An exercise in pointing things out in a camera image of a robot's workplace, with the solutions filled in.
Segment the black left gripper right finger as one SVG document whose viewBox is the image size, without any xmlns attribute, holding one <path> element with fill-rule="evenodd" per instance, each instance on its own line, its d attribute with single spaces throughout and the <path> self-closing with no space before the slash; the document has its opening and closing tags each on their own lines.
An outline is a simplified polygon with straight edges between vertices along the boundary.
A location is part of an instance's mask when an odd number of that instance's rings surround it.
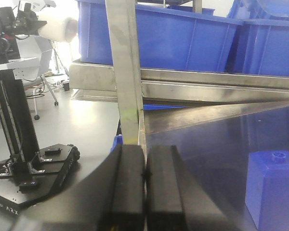
<svg viewBox="0 0 289 231">
<path fill-rule="evenodd" d="M 149 231 L 232 231 L 234 226 L 188 170 L 176 146 L 156 145 L 147 157 Z"/>
</svg>

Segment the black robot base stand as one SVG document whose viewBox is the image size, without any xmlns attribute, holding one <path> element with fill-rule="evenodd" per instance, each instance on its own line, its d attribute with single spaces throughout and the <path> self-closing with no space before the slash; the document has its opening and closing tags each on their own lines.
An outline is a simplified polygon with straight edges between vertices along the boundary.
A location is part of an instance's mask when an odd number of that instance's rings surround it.
<svg viewBox="0 0 289 231">
<path fill-rule="evenodd" d="M 62 189 L 80 152 L 72 144 L 41 149 L 23 82 L 0 68 L 0 122 L 10 155 L 0 161 L 0 210 L 18 216 Z"/>
</svg>

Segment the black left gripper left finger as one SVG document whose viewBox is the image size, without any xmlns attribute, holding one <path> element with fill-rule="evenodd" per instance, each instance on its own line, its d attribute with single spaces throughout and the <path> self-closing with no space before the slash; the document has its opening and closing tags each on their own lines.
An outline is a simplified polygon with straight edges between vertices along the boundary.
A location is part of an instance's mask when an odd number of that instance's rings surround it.
<svg viewBox="0 0 289 231">
<path fill-rule="evenodd" d="M 118 144 L 86 178 L 23 212 L 16 231 L 142 231 L 143 150 Z"/>
</svg>

